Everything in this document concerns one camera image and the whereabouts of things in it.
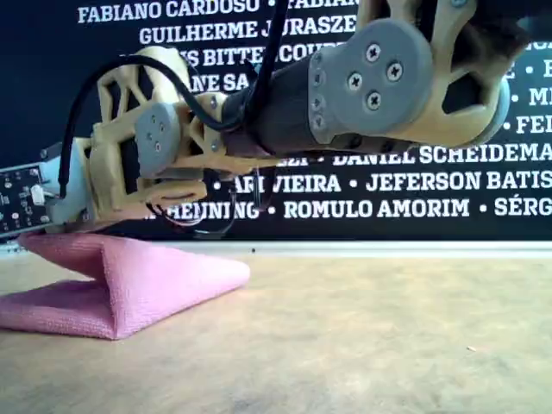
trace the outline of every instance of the wooden table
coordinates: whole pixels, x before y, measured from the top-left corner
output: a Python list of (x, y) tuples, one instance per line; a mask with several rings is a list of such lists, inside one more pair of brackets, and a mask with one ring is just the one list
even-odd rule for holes
[[(125, 341), (0, 332), (0, 412), (552, 412), (550, 260), (244, 260)], [(1, 260), (0, 293), (68, 276)]]

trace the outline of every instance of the pink microfiber cloth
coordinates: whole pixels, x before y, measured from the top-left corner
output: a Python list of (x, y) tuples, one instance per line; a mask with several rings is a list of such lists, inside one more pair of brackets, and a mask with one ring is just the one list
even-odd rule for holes
[(107, 235), (26, 235), (27, 250), (88, 281), (65, 280), (0, 298), (0, 327), (123, 339), (244, 285), (244, 263)]

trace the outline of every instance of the black cable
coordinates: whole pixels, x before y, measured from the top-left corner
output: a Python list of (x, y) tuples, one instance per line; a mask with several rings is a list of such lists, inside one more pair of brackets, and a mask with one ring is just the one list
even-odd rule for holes
[(279, 54), (279, 46), (284, 35), (285, 18), (289, 0), (277, 0), (270, 29), (268, 30), (268, 41), (263, 54), (259, 76), (248, 97), (245, 106), (246, 121), (254, 120), (265, 104), (268, 96), (270, 81), (273, 77), (276, 58)]
[(207, 127), (214, 129), (215, 131), (229, 131), (238, 128), (243, 123), (243, 113), (238, 113), (234, 119), (228, 120), (227, 122), (217, 121), (213, 116), (211, 116), (207, 111), (204, 110), (196, 97), (190, 92), (182, 79), (180, 79), (179, 75), (177, 75), (176, 72), (174, 72), (173, 69), (171, 69), (169, 66), (147, 56), (135, 54), (129, 56), (121, 56), (118, 59), (115, 59), (110, 63), (101, 66), (92, 75), (90, 75), (83, 83), (77, 97), (73, 101), (71, 111), (69, 112), (69, 120), (66, 125), (66, 131), (63, 136), (63, 143), (61, 147), (60, 175), (58, 177), (58, 181), (60, 183), (61, 198), (65, 198), (67, 194), (66, 190), (67, 183), (69, 182), (72, 142), (73, 137), (75, 136), (77, 120), (80, 116), (80, 112), (83, 109), (85, 99), (96, 86), (97, 82), (102, 76), (114, 69), (117, 69), (118, 67), (126, 65), (149, 66), (164, 74), (174, 84), (177, 92), (182, 95), (186, 103), (190, 106), (191, 111), (194, 112), (194, 114), (201, 120), (202, 123), (204, 123)]
[[(234, 181), (231, 181), (229, 183), (229, 195), (230, 195), (229, 222), (221, 229), (215, 230), (215, 231), (194, 229), (192, 231), (194, 238), (203, 239), (203, 240), (218, 240), (223, 238), (228, 233), (228, 231), (232, 228), (235, 222), (235, 210), (236, 210), (235, 205), (236, 205), (237, 194), (235, 190)], [(157, 211), (154, 208), (154, 206), (150, 203), (147, 203), (146, 207), (149, 211), (152, 212), (152, 214), (154, 214), (154, 216), (159, 218), (164, 224), (168, 225), (171, 229), (177, 229), (179, 231), (185, 232), (186, 234), (189, 234), (189, 230), (188, 230), (188, 228), (190, 227), (189, 225), (184, 225), (183, 223), (180, 223), (179, 221), (174, 220), (172, 217), (168, 216), (165, 213), (165, 211), (161, 209)]]

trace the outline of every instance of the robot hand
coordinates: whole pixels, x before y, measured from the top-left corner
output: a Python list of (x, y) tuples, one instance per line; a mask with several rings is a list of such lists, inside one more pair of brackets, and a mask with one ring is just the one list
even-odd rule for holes
[[(63, 145), (40, 163), (0, 172), (0, 232), (91, 231), (152, 212), (170, 220), (164, 209), (207, 195), (206, 170), (231, 180), (298, 155), (488, 141), (508, 112), (504, 75), (530, 41), (548, 35), (537, 19), (548, 3), (361, 0), (347, 42), (274, 72), (287, 10), (278, 1), (258, 77), (229, 96), (194, 97), (175, 49), (116, 60), (85, 83)], [(73, 145), (92, 85), (102, 121)]]

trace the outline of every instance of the circuit board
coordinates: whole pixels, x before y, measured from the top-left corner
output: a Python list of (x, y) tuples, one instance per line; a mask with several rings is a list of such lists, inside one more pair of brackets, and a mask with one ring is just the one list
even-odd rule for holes
[(0, 170), (0, 238), (49, 224), (46, 207), (36, 197), (40, 184), (38, 165)]

